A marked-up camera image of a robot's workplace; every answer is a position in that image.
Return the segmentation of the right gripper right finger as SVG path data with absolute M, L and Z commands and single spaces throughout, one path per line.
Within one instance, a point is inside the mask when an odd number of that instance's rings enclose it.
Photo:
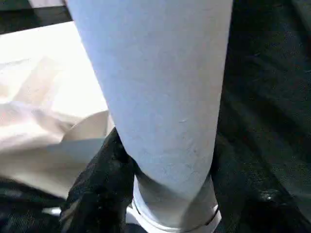
M 309 233 L 311 223 L 265 162 L 216 136 L 211 176 L 224 233 Z

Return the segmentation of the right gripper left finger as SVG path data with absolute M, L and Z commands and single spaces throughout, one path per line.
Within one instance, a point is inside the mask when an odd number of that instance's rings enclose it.
M 60 232 L 124 232 L 133 185 L 134 162 L 113 128 L 70 189 L 61 208 Z

